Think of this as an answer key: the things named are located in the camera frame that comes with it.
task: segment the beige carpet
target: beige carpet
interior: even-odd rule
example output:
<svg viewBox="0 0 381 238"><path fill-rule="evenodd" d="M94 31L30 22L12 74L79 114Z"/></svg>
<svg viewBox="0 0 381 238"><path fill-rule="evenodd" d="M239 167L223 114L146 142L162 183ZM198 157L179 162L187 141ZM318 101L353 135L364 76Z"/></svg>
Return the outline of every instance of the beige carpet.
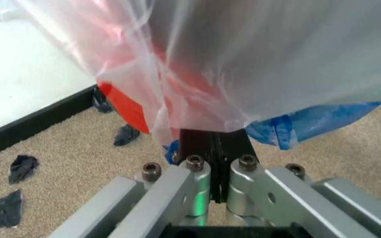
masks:
<svg viewBox="0 0 381 238"><path fill-rule="evenodd" d="M113 146L124 121L115 113L89 109L0 152L0 198L21 189L24 214L16 229L0 238L47 236L115 176L132 177L149 161L168 165L150 136ZM283 152L254 144L265 167L299 163L313 179L342 176L381 200L381 107L355 124ZM39 159L37 174L8 184L9 165L18 154ZM224 222L224 205L210 209L210 224Z"/></svg>

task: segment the black frame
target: black frame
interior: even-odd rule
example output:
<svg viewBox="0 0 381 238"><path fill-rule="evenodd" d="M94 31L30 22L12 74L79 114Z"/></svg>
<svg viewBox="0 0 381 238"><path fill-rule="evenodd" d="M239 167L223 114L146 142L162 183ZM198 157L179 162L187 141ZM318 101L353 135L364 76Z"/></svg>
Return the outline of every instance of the black frame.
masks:
<svg viewBox="0 0 381 238"><path fill-rule="evenodd" d="M83 89L52 105L0 127L0 151L91 107L95 87L96 85L93 85Z"/></svg>

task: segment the white surface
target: white surface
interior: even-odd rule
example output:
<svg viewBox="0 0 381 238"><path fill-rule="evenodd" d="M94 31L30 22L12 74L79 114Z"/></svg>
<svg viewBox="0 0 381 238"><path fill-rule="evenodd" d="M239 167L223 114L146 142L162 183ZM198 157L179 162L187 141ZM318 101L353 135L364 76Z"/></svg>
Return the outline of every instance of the white surface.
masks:
<svg viewBox="0 0 381 238"><path fill-rule="evenodd" d="M0 127L93 84L29 22L0 23Z"/></svg>

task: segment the blue plastic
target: blue plastic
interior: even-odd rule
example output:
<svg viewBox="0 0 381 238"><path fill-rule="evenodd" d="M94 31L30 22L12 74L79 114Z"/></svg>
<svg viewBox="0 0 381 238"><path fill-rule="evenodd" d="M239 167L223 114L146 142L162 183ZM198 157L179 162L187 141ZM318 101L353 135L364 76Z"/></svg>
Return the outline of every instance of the blue plastic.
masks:
<svg viewBox="0 0 381 238"><path fill-rule="evenodd" d="M265 121L255 121L245 128L247 134L263 144L276 145L288 150L314 136L349 125L381 105L381 102L351 105L314 106ZM175 140L165 157L171 164L174 151L179 149Z"/></svg>

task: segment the hex socket screw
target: hex socket screw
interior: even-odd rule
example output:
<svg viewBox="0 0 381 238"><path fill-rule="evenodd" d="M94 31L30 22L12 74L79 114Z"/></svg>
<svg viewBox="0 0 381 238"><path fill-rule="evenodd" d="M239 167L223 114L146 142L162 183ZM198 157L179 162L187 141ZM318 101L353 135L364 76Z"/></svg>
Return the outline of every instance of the hex socket screw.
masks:
<svg viewBox="0 0 381 238"><path fill-rule="evenodd" d="M192 172L202 171L204 168L204 159L199 155L189 155L185 160L186 168Z"/></svg>
<svg viewBox="0 0 381 238"><path fill-rule="evenodd" d="M245 171L254 171L258 160L254 155L243 155L239 158L239 167Z"/></svg>
<svg viewBox="0 0 381 238"><path fill-rule="evenodd" d="M289 171L291 171L295 176L300 179L304 179L305 177L305 169L301 165L298 164L287 164L285 166Z"/></svg>
<svg viewBox="0 0 381 238"><path fill-rule="evenodd" d="M161 176L161 166L159 163L150 162L142 167L142 177L148 182L155 182Z"/></svg>

